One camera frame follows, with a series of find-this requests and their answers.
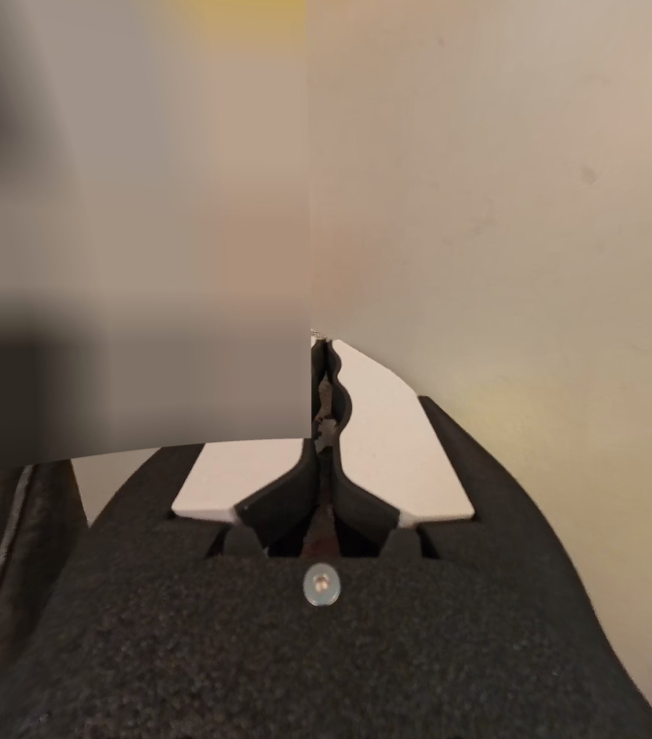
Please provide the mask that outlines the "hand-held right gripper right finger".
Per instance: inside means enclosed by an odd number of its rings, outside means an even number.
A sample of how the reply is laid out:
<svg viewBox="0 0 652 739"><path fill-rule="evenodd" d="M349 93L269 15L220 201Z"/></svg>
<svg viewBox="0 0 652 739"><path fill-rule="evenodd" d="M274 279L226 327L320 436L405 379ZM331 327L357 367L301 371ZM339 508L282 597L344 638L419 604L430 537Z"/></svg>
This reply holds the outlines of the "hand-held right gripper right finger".
<svg viewBox="0 0 652 739"><path fill-rule="evenodd" d="M340 554L378 557L391 534L463 524L475 508L418 393L340 339L326 346L335 435L330 490Z"/></svg>

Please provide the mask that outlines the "crane patterned origami paper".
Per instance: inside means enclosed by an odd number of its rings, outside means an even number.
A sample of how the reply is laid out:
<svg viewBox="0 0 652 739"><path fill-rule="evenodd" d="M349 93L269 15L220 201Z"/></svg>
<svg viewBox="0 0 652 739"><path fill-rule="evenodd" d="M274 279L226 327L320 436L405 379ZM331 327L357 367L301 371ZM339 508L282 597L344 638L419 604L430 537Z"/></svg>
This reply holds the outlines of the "crane patterned origami paper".
<svg viewBox="0 0 652 739"><path fill-rule="evenodd" d="M319 463L318 499L303 539L302 556L316 559L339 554L335 515L332 506L332 445L336 421L332 415L332 385L329 379L327 337L311 329L312 349L312 439Z"/></svg>

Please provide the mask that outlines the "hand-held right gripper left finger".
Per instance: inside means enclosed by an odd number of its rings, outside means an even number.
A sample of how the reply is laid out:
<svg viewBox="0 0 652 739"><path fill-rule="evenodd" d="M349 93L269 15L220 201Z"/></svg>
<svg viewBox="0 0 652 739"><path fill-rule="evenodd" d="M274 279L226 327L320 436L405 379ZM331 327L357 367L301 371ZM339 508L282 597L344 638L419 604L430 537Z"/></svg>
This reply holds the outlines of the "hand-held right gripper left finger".
<svg viewBox="0 0 652 739"><path fill-rule="evenodd" d="M312 438L206 443L171 519L246 528L274 557L296 557L318 509L321 462Z"/></svg>

